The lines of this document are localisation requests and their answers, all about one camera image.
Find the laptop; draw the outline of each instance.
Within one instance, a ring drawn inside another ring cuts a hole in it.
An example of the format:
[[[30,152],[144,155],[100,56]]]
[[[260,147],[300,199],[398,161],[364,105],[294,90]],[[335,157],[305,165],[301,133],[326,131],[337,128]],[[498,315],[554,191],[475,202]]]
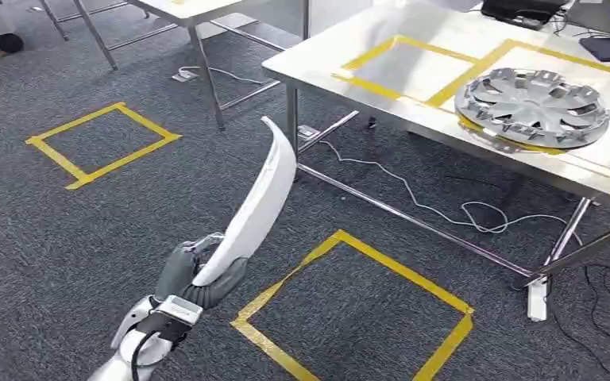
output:
[[[566,20],[576,26],[610,33],[610,0],[577,0]]]

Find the white cable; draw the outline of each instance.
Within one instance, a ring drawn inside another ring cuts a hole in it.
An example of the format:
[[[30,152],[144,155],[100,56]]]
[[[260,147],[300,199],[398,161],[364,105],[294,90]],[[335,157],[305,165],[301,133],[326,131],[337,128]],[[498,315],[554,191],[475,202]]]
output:
[[[506,215],[506,213],[503,212],[503,210],[501,210],[501,209],[499,209],[499,208],[497,208],[495,206],[486,204],[484,202],[480,202],[480,201],[469,201],[469,202],[465,202],[465,203],[463,203],[463,204],[461,204],[459,206],[461,208],[461,210],[464,211],[464,214],[466,214],[466,217],[469,219],[470,222],[455,221],[452,218],[446,216],[440,210],[432,208],[431,206],[420,204],[417,201],[417,198],[415,197],[415,194],[413,193],[412,188],[408,184],[408,181],[406,181],[406,179],[404,179],[403,177],[395,175],[394,173],[390,172],[387,168],[383,167],[382,164],[380,164],[380,163],[378,163],[376,161],[364,161],[364,160],[356,160],[356,159],[343,158],[342,156],[340,156],[340,152],[338,152],[338,150],[331,143],[329,143],[328,141],[321,140],[321,141],[319,141],[319,143],[323,143],[323,144],[328,145],[330,147],[330,149],[332,149],[333,152],[335,153],[335,155],[338,157],[338,162],[340,162],[340,163],[351,162],[351,163],[375,165],[379,169],[381,169],[382,172],[386,173],[387,175],[390,175],[394,179],[401,180],[401,182],[403,183],[403,186],[406,188],[406,191],[408,191],[408,194],[410,195],[410,197],[412,199],[412,202],[417,207],[430,210],[430,211],[436,213],[437,215],[441,216],[443,219],[445,219],[446,221],[448,221],[451,224],[464,225],[464,226],[472,226],[473,228],[476,228],[476,230],[478,230],[481,233],[493,233],[493,234],[503,233],[503,232],[506,231],[506,229],[508,228],[509,225],[513,225],[513,224],[515,224],[517,222],[520,222],[520,221],[523,221],[523,220],[527,220],[529,218],[536,218],[536,217],[551,218],[551,219],[554,219],[554,220],[558,220],[558,221],[562,222],[563,224],[567,225],[567,221],[563,220],[560,217],[551,216],[549,214],[530,214],[530,215],[527,215],[527,216],[524,216],[524,217],[516,218],[513,221],[509,221],[508,220],[508,216]],[[474,218],[473,215],[467,209],[467,207],[470,206],[470,205],[487,206],[488,208],[493,209],[493,210],[499,212],[499,214],[501,214],[501,217],[504,219],[504,223],[499,225],[499,226],[496,226],[494,228],[486,228],[484,226],[481,226],[476,221],[476,218]],[[581,240],[581,238],[576,233],[574,233],[573,235],[574,235],[574,238],[577,240],[578,244],[579,245],[583,245],[583,241]]]
[[[182,70],[195,70],[195,69],[200,69],[200,66],[184,66],[184,67],[179,67],[179,74],[181,74]],[[229,75],[230,77],[233,77],[233,78],[235,78],[238,81],[255,83],[257,85],[265,85],[266,83],[270,82],[269,80],[261,82],[261,81],[256,81],[255,79],[238,77],[238,76],[236,76],[235,74],[233,74],[233,73],[231,73],[229,71],[217,69],[216,67],[210,67],[209,70],[217,71],[219,73],[223,73],[225,75]]]

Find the electrical outlet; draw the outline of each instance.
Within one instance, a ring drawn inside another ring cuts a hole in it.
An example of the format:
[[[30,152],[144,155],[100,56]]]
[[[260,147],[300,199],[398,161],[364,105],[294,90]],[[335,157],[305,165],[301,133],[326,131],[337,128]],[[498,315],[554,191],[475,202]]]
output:
[[[197,77],[199,77],[199,76],[192,71],[179,70],[178,73],[176,73],[172,76],[172,79],[175,79],[179,82],[188,82],[191,79],[195,79]]]

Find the metal frame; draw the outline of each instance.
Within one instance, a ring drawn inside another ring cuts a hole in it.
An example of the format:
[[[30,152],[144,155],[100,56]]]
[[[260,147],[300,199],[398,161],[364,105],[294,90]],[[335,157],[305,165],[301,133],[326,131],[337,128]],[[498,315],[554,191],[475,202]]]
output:
[[[102,50],[103,55],[106,57],[106,60],[111,65],[111,68],[113,68],[114,70],[118,69],[118,65],[116,64],[113,56],[110,53],[112,50],[119,49],[119,48],[122,48],[129,44],[133,44],[135,42],[144,40],[146,38],[156,36],[158,34],[167,32],[168,30],[174,29],[177,26],[179,26],[177,24],[172,23],[170,25],[153,30],[152,32],[143,34],[141,36],[134,37],[132,39],[125,40],[123,42],[119,42],[119,43],[111,45],[111,46],[106,46],[106,43],[104,43],[102,36],[99,34],[99,31],[95,28],[95,25],[92,23],[90,16],[92,14],[106,12],[107,10],[114,10],[114,9],[122,7],[122,6],[126,6],[129,4],[128,2],[119,2],[119,3],[113,4],[110,6],[105,6],[103,8],[99,8],[96,10],[87,11],[85,9],[85,6],[83,5],[82,0],[74,0],[74,4],[79,12],[77,14],[72,14],[72,15],[69,15],[66,17],[58,18],[52,12],[52,9],[50,8],[50,6],[47,3],[47,0],[39,0],[39,1],[41,2],[41,5],[43,6],[43,8],[45,10],[45,13],[48,15],[48,17],[50,17],[50,20],[54,24],[55,28],[57,29],[57,31],[60,33],[60,35],[65,40],[68,40],[68,37],[66,36],[64,30],[61,28],[60,23],[65,22],[65,21],[75,20],[77,18],[82,18],[85,21],[85,24],[89,28],[90,32],[92,33],[92,36],[95,38],[97,45]],[[302,35],[302,38],[305,40],[310,36],[310,0],[302,0],[302,4],[303,4],[303,30],[302,30],[303,35]],[[132,5],[142,8],[138,4],[132,4]],[[148,8],[142,8],[142,9],[144,10],[144,13],[147,18],[150,15],[150,13],[149,13],[150,10],[154,13],[157,13],[157,10],[155,10],[155,9],[148,9]],[[277,52],[283,52],[284,50],[286,50],[285,48],[283,48],[277,44],[273,44],[272,42],[270,42],[268,40],[262,39],[260,37],[256,37],[250,33],[244,32],[240,29],[235,29],[235,28],[229,27],[227,25],[221,24],[214,20],[210,20],[208,22],[210,24],[218,26],[219,28],[222,28],[230,33],[237,34],[238,36],[244,37],[248,40],[251,40],[258,44],[264,45]],[[187,29],[188,29],[188,35],[191,38],[191,46],[193,48],[193,51],[195,52],[195,55],[200,58],[200,61],[201,61],[199,64],[200,69],[201,69],[200,77],[203,81],[203,85],[206,88],[205,91],[207,93],[207,97],[210,99],[210,106],[211,106],[211,109],[214,111],[214,117],[216,119],[216,124],[219,127],[223,127],[223,125],[224,125],[223,115],[222,115],[223,110],[227,110],[230,107],[236,106],[236,105],[238,105],[248,99],[251,99],[254,96],[259,95],[267,90],[270,90],[273,87],[276,87],[277,85],[280,84],[279,81],[272,81],[270,83],[267,83],[267,84],[259,87],[258,89],[252,91],[251,93],[249,93],[247,95],[243,95],[239,98],[233,99],[230,102],[220,104],[218,102],[218,94],[216,91],[216,87],[215,87],[214,81],[211,77],[211,72],[210,72],[210,68],[209,68],[209,60],[207,59],[207,54],[204,52],[202,39],[200,38],[200,36],[198,34],[197,25],[189,25],[187,27]]]
[[[334,132],[336,129],[343,126],[346,121],[353,118],[357,114],[358,114],[358,112],[354,111],[353,113],[345,116],[340,121],[334,123],[327,129],[324,129],[322,132],[320,132],[317,135],[315,135],[314,137],[312,137],[307,143],[303,144],[302,146],[299,146],[299,144],[298,144],[297,90],[296,90],[295,86],[293,86],[289,83],[287,84],[287,130],[286,130],[286,135],[289,138],[289,140],[291,141],[291,145],[294,147],[294,150],[296,152],[298,152],[298,154],[304,153],[306,150],[308,150],[310,147],[315,145],[321,139],[323,139],[324,137],[326,137],[329,134],[331,134],[332,132]],[[491,260],[492,262],[499,264],[499,265],[507,268],[508,270],[515,272],[518,275],[521,275],[522,278],[519,279],[515,283],[515,286],[518,288],[527,287],[531,283],[538,281],[540,279],[546,279],[547,277],[550,277],[551,275],[558,273],[559,271],[561,271],[562,269],[564,269],[567,266],[570,266],[571,264],[588,259],[589,257],[596,254],[599,249],[601,249],[607,245],[610,245],[610,231],[608,231],[608,232],[600,235],[599,237],[595,238],[594,240],[590,241],[588,244],[584,244],[579,249],[574,250],[565,256],[562,256],[562,254],[566,250],[566,246],[569,242],[569,239],[573,235],[574,230],[578,227],[579,222],[581,221],[581,219],[585,215],[585,212],[588,210],[588,208],[590,207],[590,205],[592,203],[591,199],[583,198],[579,202],[579,205],[577,206],[575,211],[573,212],[573,215],[570,218],[569,222],[567,223],[567,226],[562,230],[562,233],[561,233],[560,237],[558,238],[558,241],[555,243],[553,249],[551,250],[550,255],[546,258],[544,265],[535,270],[530,270],[525,267],[514,264],[510,260],[506,260],[499,254],[495,254],[494,252],[490,252],[489,250],[480,248],[477,245],[475,245],[467,240],[464,240],[464,239],[454,236],[453,234],[450,234],[446,231],[435,228],[434,226],[428,224],[427,222],[425,222],[417,217],[412,217],[410,214],[406,214],[405,212],[403,212],[393,206],[390,206],[389,204],[386,204],[386,203],[382,202],[381,200],[378,200],[372,196],[369,196],[369,195],[361,192],[360,190],[357,190],[347,184],[344,184],[336,179],[333,179],[333,178],[323,174],[322,172],[316,171],[315,169],[312,169],[304,164],[298,163],[298,169],[300,171],[307,173],[308,175],[312,175],[315,178],[322,180],[325,183],[329,183],[330,185],[337,187],[338,189],[340,189],[342,191],[345,191],[366,202],[369,202],[370,204],[372,204],[382,210],[385,210],[385,211],[389,212],[390,214],[393,214],[406,221],[409,221],[409,222],[413,223],[414,225],[417,225],[419,228],[429,230],[432,233],[436,233],[440,237],[443,237],[450,242],[458,244],[459,246],[462,246],[463,248],[466,248],[469,251],[478,254],[479,256],[483,256],[484,258],[487,258],[488,260]]]
[[[50,18],[50,21],[52,21],[52,24],[55,26],[55,29],[57,29],[57,32],[60,34],[60,36],[62,36],[62,38],[65,41],[69,41],[69,37],[67,36],[67,34],[64,31],[64,29],[62,29],[62,25],[61,24],[63,22],[75,20],[75,19],[78,19],[78,18],[81,18],[81,17],[84,19],[85,17],[83,17],[83,14],[80,12],[80,10],[79,10],[78,13],[69,14],[69,15],[63,16],[63,17],[57,17],[55,15],[55,13],[52,12],[52,8],[48,4],[47,0],[39,0],[39,2],[41,3],[41,6],[43,7],[43,10],[45,11],[45,13]],[[98,8],[96,10],[91,10],[91,11],[87,12],[87,14],[92,15],[92,14],[97,14],[97,13],[101,13],[101,12],[106,12],[107,10],[115,10],[115,9],[121,8],[123,6],[127,6],[128,4],[129,4],[128,2],[117,2],[117,3],[111,4],[109,6],[103,6],[102,8]],[[146,10],[144,11],[144,15],[145,15],[145,18],[149,18],[151,16],[151,14],[148,11],[146,11]],[[112,67],[114,67],[114,69],[117,69],[117,67],[114,66],[115,63],[112,63],[112,61],[113,61],[112,59],[109,60],[109,62],[111,63]]]

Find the robotic arm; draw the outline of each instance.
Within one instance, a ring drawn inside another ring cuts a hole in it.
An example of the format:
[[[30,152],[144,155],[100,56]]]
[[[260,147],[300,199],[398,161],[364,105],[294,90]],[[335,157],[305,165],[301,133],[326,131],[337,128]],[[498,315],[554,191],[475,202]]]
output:
[[[295,154],[287,138],[268,117],[261,120],[272,130],[272,147],[226,232],[174,248],[155,293],[123,318],[111,342],[115,354],[88,381],[147,381],[185,340],[203,310],[219,304],[244,277],[249,258],[272,228],[295,176]]]

